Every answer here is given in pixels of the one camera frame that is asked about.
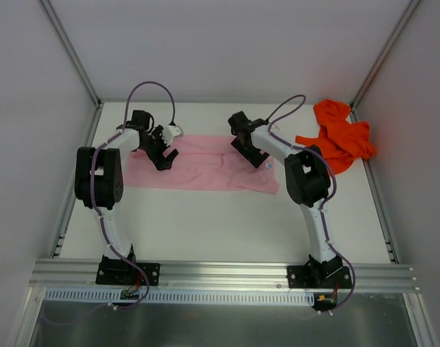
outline pink towel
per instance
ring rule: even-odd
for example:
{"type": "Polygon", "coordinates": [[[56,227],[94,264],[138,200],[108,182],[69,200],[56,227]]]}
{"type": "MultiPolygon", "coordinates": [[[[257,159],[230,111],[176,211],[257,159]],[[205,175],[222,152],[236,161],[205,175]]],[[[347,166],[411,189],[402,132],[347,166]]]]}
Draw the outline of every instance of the pink towel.
{"type": "Polygon", "coordinates": [[[276,194],[274,161],[268,157],[254,168],[231,145],[230,136],[185,135],[169,150],[178,149],[172,169],[157,171],[142,150],[130,154],[124,182],[134,187],[234,191],[276,194]]]}

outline black mounting base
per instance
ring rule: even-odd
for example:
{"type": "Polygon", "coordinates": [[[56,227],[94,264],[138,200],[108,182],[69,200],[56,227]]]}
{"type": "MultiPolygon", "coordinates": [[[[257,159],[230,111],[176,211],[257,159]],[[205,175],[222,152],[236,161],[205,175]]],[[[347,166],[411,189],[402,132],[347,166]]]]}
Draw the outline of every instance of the black mounting base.
{"type": "Polygon", "coordinates": [[[287,267],[287,283],[289,288],[300,289],[334,289],[336,281],[339,289],[351,289],[352,280],[350,278],[350,270],[347,266],[341,267],[338,271],[330,275],[328,278],[317,280],[311,275],[311,266],[290,265],[287,267]]]}
{"type": "MultiPolygon", "coordinates": [[[[159,285],[161,264],[157,262],[137,262],[141,270],[148,276],[149,286],[159,285]]],[[[107,286],[131,286],[137,282],[138,271],[122,260],[103,257],[96,273],[96,284],[107,286]]],[[[141,280],[141,286],[146,286],[146,281],[141,280]]]]}

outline wire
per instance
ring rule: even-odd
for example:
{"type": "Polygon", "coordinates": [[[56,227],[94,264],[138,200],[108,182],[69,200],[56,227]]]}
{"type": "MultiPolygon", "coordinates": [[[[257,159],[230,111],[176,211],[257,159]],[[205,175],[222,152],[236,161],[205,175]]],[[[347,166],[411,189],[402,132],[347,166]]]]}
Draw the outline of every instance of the wire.
{"type": "Polygon", "coordinates": [[[288,102],[290,102],[291,100],[294,100],[294,99],[297,99],[297,98],[302,98],[302,102],[299,104],[299,106],[296,107],[296,108],[294,108],[292,111],[286,113],[285,115],[279,117],[278,119],[274,120],[274,121],[273,121],[273,124],[275,124],[278,120],[283,119],[283,118],[286,118],[286,117],[290,116],[291,114],[293,114],[294,112],[296,112],[299,108],[302,107],[302,105],[303,105],[303,104],[305,103],[305,101],[307,100],[307,97],[306,97],[305,95],[303,95],[303,94],[294,95],[294,96],[292,96],[291,98],[287,99],[286,101],[282,102],[281,105],[279,105],[277,108],[275,108],[275,111],[271,112],[270,116],[268,116],[266,120],[267,120],[267,121],[270,121],[271,117],[273,117],[273,115],[274,115],[276,112],[278,112],[278,110],[279,110],[282,106],[286,105],[286,104],[287,104],[288,102]]]}
{"type": "Polygon", "coordinates": [[[99,224],[100,224],[100,227],[101,227],[101,233],[103,234],[103,238],[104,238],[104,240],[106,242],[106,245],[110,248],[110,250],[116,256],[118,256],[118,258],[120,260],[122,260],[123,262],[126,262],[128,265],[130,265],[131,267],[135,268],[140,273],[140,275],[145,279],[146,292],[137,301],[135,301],[133,304],[131,304],[129,306],[126,306],[126,307],[114,306],[114,307],[116,307],[119,310],[127,310],[127,309],[131,309],[131,308],[136,307],[148,295],[148,293],[149,293],[149,280],[148,280],[148,276],[146,276],[146,274],[143,271],[143,269],[141,269],[134,262],[130,262],[126,257],[124,257],[123,255],[118,253],[118,251],[114,248],[114,246],[111,243],[111,240],[109,239],[109,237],[107,235],[106,227],[104,225],[103,213],[101,212],[101,210],[96,205],[96,197],[95,197],[95,169],[96,169],[96,161],[98,159],[99,151],[102,150],[104,147],[106,147],[109,143],[114,141],[116,138],[118,138],[121,134],[122,134],[122,132],[119,132],[119,133],[115,134],[113,137],[111,137],[108,140],[108,142],[105,142],[102,145],[100,145],[98,148],[96,148],[96,150],[95,150],[95,152],[93,154],[93,158],[91,160],[91,170],[90,170],[91,171],[91,175],[90,175],[90,197],[91,197],[91,205],[93,206],[93,209],[96,211],[96,213],[99,216],[99,224]]]}
{"type": "Polygon", "coordinates": [[[170,90],[168,90],[165,85],[162,85],[159,82],[145,81],[145,82],[138,83],[136,86],[134,86],[134,88],[132,89],[132,91],[128,95],[127,102],[125,103],[124,123],[122,125],[122,131],[124,131],[125,127],[127,126],[128,108],[130,107],[130,101],[132,100],[132,96],[133,96],[133,94],[135,94],[136,90],[139,87],[142,87],[144,85],[158,85],[159,87],[164,89],[167,92],[167,94],[169,94],[169,98],[170,98],[170,102],[172,103],[172,110],[173,110],[172,119],[171,119],[169,125],[176,125],[175,124],[175,101],[174,101],[174,97],[172,96],[172,93],[170,92],[170,90]]]}
{"type": "Polygon", "coordinates": [[[337,291],[339,290],[339,283],[337,282],[337,280],[336,280],[336,285],[335,285],[335,287],[334,287],[334,290],[333,290],[333,292],[329,295],[329,297],[332,297],[332,296],[335,296],[335,297],[337,297],[337,291]]]}
{"type": "Polygon", "coordinates": [[[134,294],[134,293],[136,293],[136,292],[138,291],[138,289],[140,289],[141,280],[142,280],[141,275],[138,274],[138,278],[137,278],[135,284],[132,284],[132,285],[127,289],[127,294],[134,294]]]}
{"type": "Polygon", "coordinates": [[[43,307],[41,308],[40,311],[40,318],[42,320],[44,320],[46,323],[53,325],[55,327],[65,327],[67,325],[73,325],[76,323],[80,323],[82,322],[86,317],[90,316],[92,313],[98,311],[100,308],[102,307],[106,307],[109,306],[109,303],[103,303],[103,304],[99,304],[94,306],[89,312],[85,313],[83,316],[77,318],[76,320],[71,320],[70,322],[54,322],[52,320],[50,320],[46,315],[45,315],[45,309],[46,309],[46,303],[43,304],[43,307]]]}
{"type": "Polygon", "coordinates": [[[321,216],[321,222],[322,222],[322,224],[323,224],[323,230],[324,230],[324,235],[325,235],[325,238],[326,238],[326,243],[328,244],[328,246],[329,246],[329,248],[331,249],[331,251],[333,251],[334,253],[335,253],[335,255],[337,255],[337,256],[339,256],[342,260],[344,260],[344,262],[347,264],[347,266],[349,267],[349,269],[350,269],[350,272],[352,273],[352,288],[350,289],[350,292],[348,293],[348,295],[345,297],[345,299],[339,304],[339,305],[337,305],[337,307],[335,307],[334,309],[333,309],[333,311],[335,310],[335,309],[338,309],[338,308],[340,308],[341,306],[343,306],[343,305],[345,305],[346,303],[347,303],[347,301],[349,300],[349,298],[353,295],[353,292],[354,292],[354,290],[355,290],[355,284],[356,284],[356,280],[357,280],[357,278],[356,278],[356,274],[355,274],[355,269],[354,269],[354,267],[353,267],[353,265],[352,265],[352,263],[351,262],[349,262],[349,260],[347,260],[347,258],[346,257],[344,257],[341,253],[339,253],[339,251],[337,251],[337,249],[333,246],[333,244],[332,244],[332,242],[331,242],[331,239],[329,238],[329,232],[328,232],[328,226],[327,226],[327,224],[326,224],[326,219],[325,219],[325,216],[324,216],[324,205],[329,201],[329,200],[331,200],[333,197],[334,197],[334,195],[336,194],[336,191],[337,191],[337,183],[336,183],[336,176],[334,175],[334,171],[333,171],[333,169],[332,169],[332,167],[328,164],[328,162],[320,155],[320,154],[318,154],[317,152],[315,152],[314,150],[311,150],[310,148],[306,148],[306,147],[302,147],[302,146],[299,146],[299,145],[295,145],[295,144],[292,144],[292,143],[290,143],[290,142],[288,142],[288,141],[286,141],[285,139],[283,139],[283,138],[281,138],[280,136],[278,136],[278,135],[276,135],[274,132],[272,132],[271,131],[271,127],[276,123],[276,122],[278,122],[278,121],[280,121],[280,120],[282,120],[283,118],[286,118],[286,117],[288,117],[288,116],[290,116],[291,114],[293,114],[294,112],[296,112],[299,108],[301,108],[302,106],[303,106],[303,104],[305,103],[305,101],[307,100],[307,98],[305,97],[305,95],[303,95],[303,94],[299,94],[299,95],[295,95],[295,96],[292,96],[291,98],[289,98],[289,99],[287,99],[285,102],[283,102],[281,105],[279,105],[276,109],[275,109],[275,111],[273,111],[272,113],[271,113],[271,115],[270,116],[268,116],[268,118],[267,118],[267,120],[269,120],[283,105],[285,105],[286,103],[288,103],[289,101],[291,101],[291,100],[294,100],[295,98],[302,98],[302,102],[299,104],[299,106],[298,107],[296,107],[295,109],[293,109],[292,111],[290,111],[290,112],[288,112],[288,113],[286,113],[286,114],[284,114],[283,116],[280,116],[280,117],[278,117],[278,118],[276,118],[275,120],[273,120],[270,124],[269,124],[269,126],[268,126],[268,133],[275,139],[275,140],[278,140],[278,141],[280,141],[280,143],[282,143],[283,145],[286,145],[287,147],[289,147],[289,148],[291,148],[291,149],[295,149],[295,150],[303,150],[303,151],[305,151],[305,152],[307,152],[307,153],[310,153],[310,154],[312,154],[312,155],[314,155],[314,156],[316,156],[324,165],[325,165],[325,167],[326,167],[326,169],[328,170],[328,172],[329,172],[329,174],[330,174],[330,176],[331,176],[331,180],[332,180],[332,182],[333,182],[333,189],[332,189],[332,192],[331,192],[331,194],[326,198],[326,199],[324,199],[322,202],[321,202],[321,204],[320,204],[320,206],[319,206],[319,210],[320,210],[320,216],[321,216]]]}
{"type": "Polygon", "coordinates": [[[150,134],[154,130],[154,117],[152,114],[149,115],[149,119],[151,120],[151,126],[148,129],[148,133],[150,134]]]}

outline white wall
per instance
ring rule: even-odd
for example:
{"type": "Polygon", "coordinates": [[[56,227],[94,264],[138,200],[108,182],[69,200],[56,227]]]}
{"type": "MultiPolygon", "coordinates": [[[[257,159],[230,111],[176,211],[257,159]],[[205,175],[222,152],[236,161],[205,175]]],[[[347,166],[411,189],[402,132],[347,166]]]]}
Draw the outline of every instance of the white wall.
{"type": "Polygon", "coordinates": [[[359,107],[403,262],[440,340],[440,0],[424,1],[359,107]]]}
{"type": "Polygon", "coordinates": [[[0,346],[48,255],[93,106],[36,1],[0,1],[0,346]]]}
{"type": "Polygon", "coordinates": [[[52,0],[101,98],[262,103],[350,102],[408,2],[52,0]]]}

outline orange cloth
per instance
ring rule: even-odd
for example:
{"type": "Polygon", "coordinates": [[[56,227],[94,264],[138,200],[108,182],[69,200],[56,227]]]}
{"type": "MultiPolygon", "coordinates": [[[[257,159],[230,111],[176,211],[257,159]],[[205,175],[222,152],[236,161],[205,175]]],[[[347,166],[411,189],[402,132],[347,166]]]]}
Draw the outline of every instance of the orange cloth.
{"type": "Polygon", "coordinates": [[[350,107],[333,100],[314,105],[316,120],[320,124],[318,138],[296,136],[301,145],[317,145],[335,174],[346,171],[357,158],[369,159],[376,154],[370,143],[370,126],[365,121],[351,124],[345,119],[350,107]]]}

